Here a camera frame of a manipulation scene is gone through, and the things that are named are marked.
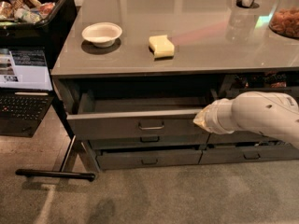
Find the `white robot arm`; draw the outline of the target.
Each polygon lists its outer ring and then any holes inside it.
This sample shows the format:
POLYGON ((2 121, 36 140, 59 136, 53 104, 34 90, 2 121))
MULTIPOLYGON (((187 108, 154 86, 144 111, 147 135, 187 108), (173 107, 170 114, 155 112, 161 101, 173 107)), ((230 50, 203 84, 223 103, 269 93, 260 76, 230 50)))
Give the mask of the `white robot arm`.
POLYGON ((223 98, 202 109, 193 123, 210 133, 247 131, 299 148, 298 104, 286 93, 248 91, 223 98))

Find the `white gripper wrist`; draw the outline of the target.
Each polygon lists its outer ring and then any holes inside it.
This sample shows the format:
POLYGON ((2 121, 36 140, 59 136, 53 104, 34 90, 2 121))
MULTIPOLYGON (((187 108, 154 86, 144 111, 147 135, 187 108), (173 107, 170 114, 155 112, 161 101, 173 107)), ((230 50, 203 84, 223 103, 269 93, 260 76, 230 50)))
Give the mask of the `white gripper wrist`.
POLYGON ((235 99, 221 99, 202 109, 193 119, 200 128, 216 134, 228 134, 237 130, 235 99))

